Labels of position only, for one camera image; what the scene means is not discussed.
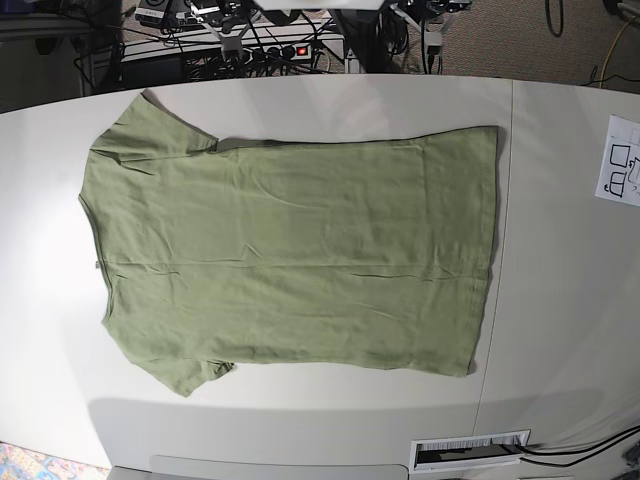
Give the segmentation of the green T-shirt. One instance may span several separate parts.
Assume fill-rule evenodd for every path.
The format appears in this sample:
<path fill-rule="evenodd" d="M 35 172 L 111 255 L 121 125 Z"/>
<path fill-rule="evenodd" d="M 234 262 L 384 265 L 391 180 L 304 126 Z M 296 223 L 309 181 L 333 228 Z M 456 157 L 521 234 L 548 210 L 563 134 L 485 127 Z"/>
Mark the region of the green T-shirt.
<path fill-rule="evenodd" d="M 221 148 L 136 98 L 79 194 L 129 362 L 181 396 L 239 364 L 466 376 L 489 288 L 499 130 Z"/>

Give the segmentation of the black power strip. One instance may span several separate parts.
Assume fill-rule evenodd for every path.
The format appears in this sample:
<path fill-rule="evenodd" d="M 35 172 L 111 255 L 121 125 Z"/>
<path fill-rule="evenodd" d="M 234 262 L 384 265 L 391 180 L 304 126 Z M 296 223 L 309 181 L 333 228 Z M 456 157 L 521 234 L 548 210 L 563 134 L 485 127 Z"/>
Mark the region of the black power strip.
<path fill-rule="evenodd" d="M 243 47 L 243 53 L 247 53 L 252 59 L 264 62 L 283 63 L 310 63 L 314 53 L 309 44 L 286 46 L 250 46 Z"/>

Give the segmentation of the black table leg column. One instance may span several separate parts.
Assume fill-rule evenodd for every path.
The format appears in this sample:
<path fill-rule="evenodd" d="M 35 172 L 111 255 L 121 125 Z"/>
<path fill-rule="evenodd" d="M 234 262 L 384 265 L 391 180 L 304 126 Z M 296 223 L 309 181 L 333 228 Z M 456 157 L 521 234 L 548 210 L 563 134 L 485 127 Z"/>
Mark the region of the black table leg column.
<path fill-rule="evenodd" d="M 385 73 L 389 54 L 379 29 L 380 12 L 331 9 L 330 14 L 364 72 Z"/>

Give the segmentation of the grey device boxes with labels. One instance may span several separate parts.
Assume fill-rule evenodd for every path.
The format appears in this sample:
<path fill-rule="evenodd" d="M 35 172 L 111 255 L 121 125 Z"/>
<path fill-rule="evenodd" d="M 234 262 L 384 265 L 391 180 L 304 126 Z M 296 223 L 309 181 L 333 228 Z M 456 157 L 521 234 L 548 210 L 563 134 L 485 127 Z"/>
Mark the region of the grey device boxes with labels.
<path fill-rule="evenodd" d="M 223 1 L 140 1 L 134 10 L 134 18 L 146 27 L 189 30 L 200 25 L 193 15 L 193 7 L 204 10 L 202 16 L 205 16 L 218 14 L 224 6 Z"/>

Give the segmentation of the white instruction paper sheet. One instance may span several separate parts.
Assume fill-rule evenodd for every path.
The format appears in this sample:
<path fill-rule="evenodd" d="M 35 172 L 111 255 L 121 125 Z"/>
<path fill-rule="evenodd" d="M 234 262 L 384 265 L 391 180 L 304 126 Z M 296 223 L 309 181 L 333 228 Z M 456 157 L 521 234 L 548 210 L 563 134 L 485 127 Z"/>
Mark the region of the white instruction paper sheet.
<path fill-rule="evenodd" d="M 595 196 L 639 206 L 639 124 L 611 115 Z"/>

